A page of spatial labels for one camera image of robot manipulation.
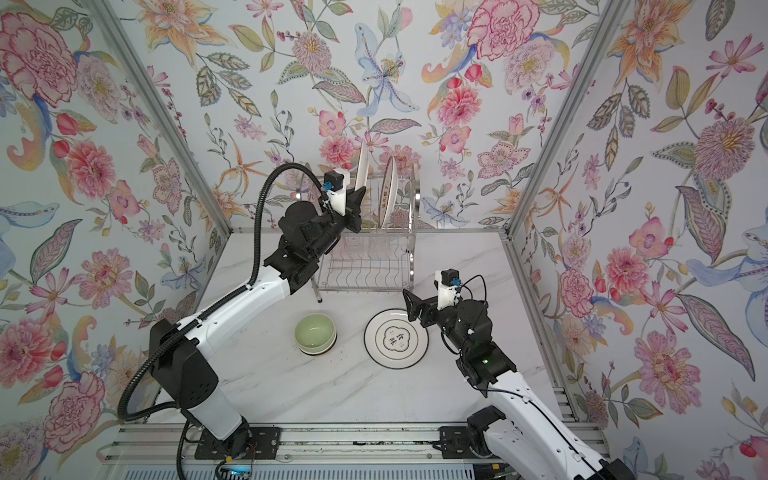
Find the patterned plate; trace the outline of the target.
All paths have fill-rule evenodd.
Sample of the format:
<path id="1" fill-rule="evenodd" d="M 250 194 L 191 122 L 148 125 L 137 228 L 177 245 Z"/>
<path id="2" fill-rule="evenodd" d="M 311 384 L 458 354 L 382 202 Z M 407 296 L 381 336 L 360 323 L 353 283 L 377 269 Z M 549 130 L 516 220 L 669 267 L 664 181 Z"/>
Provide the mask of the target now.
<path id="1" fill-rule="evenodd" d="M 359 190 L 367 185 L 368 173 L 369 173 L 369 148 L 365 139 L 361 142 L 359 161 L 357 166 L 357 173 L 355 177 L 354 188 Z"/>

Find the white plate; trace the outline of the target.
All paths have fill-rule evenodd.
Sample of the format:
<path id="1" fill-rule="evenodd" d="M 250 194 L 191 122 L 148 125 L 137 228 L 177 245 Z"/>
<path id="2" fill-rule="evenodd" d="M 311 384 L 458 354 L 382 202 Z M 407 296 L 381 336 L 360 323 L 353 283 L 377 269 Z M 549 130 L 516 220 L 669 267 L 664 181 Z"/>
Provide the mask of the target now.
<path id="1" fill-rule="evenodd" d="M 429 347 L 426 330 L 410 322 L 403 309 L 387 309 L 374 315 L 366 325 L 363 339 L 369 357 L 389 370 L 417 365 Z"/>

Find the pale green bowl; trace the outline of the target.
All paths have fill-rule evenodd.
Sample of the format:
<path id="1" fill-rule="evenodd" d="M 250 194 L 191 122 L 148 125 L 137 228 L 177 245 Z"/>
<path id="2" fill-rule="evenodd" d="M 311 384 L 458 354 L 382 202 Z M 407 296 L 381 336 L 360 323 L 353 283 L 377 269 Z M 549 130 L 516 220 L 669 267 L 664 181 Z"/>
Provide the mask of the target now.
<path id="1" fill-rule="evenodd" d="M 294 329 L 294 339 L 299 345 L 317 347 L 335 344 L 338 332 L 335 323 L 327 315 L 313 313 L 302 318 Z"/>

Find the brown rimmed plate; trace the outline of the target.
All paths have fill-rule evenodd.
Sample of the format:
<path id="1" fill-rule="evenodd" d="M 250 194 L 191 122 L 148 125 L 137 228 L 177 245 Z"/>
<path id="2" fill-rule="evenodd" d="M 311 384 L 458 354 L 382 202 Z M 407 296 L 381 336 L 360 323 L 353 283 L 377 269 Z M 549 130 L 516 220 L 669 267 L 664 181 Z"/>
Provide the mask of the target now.
<path id="1" fill-rule="evenodd" d="M 379 228 L 384 229 L 389 223 L 389 218 L 394 210 L 398 189 L 397 162 L 391 158 L 383 175 L 382 188 L 379 201 Z"/>

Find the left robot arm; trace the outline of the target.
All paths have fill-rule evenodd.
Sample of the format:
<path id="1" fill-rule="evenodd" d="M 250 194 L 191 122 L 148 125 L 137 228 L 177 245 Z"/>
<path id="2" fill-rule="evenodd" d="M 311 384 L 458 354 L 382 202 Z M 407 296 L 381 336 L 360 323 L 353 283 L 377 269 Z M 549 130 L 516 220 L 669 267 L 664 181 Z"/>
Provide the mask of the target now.
<path id="1" fill-rule="evenodd" d="M 218 442 L 218 451 L 241 453 L 251 434 L 247 420 L 220 387 L 211 359 L 248 322 L 306 285 L 344 231 L 360 231 L 365 194 L 364 187 L 331 191 L 324 212 L 311 202 L 294 203 L 279 222 L 278 247 L 264 259 L 256 279 L 240 285 L 229 300 L 221 299 L 175 324 L 159 322 L 153 327 L 149 374 L 187 420 Z"/>

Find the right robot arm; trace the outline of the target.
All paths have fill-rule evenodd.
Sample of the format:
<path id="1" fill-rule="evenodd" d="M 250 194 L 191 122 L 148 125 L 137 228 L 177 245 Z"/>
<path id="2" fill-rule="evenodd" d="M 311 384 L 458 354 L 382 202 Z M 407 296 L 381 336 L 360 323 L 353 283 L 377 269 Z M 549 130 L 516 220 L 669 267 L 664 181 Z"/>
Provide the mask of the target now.
<path id="1" fill-rule="evenodd" d="M 421 299 L 403 292 L 410 322 L 437 326 L 457 351 L 456 365 L 489 405 L 470 415 L 468 449 L 496 457 L 524 479 L 634 479 L 622 460 L 609 461 L 570 430 L 529 387 L 492 338 L 485 300 L 463 299 L 448 288 Z"/>

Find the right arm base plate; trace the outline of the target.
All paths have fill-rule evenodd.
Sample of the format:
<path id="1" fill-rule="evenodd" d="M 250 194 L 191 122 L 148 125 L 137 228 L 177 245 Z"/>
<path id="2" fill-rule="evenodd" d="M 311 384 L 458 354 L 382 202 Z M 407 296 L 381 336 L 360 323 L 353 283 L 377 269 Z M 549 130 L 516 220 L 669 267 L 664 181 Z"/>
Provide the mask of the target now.
<path id="1" fill-rule="evenodd" d="M 510 435 L 490 429 L 480 432 L 468 425 L 441 426 L 437 449 L 443 459 L 485 460 L 509 462 L 514 453 L 521 452 L 522 443 Z"/>

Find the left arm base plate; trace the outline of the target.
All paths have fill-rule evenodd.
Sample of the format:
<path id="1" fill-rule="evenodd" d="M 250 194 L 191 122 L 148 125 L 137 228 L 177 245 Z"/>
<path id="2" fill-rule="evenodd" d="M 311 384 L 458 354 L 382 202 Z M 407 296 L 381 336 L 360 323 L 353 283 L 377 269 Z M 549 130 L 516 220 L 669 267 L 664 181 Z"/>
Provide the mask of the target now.
<path id="1" fill-rule="evenodd" d="M 248 431 L 241 426 L 225 440 L 217 439 L 207 429 L 202 435 L 194 452 L 195 460 L 251 459 L 275 460 L 280 446 L 282 429 L 280 427 L 253 427 Z"/>

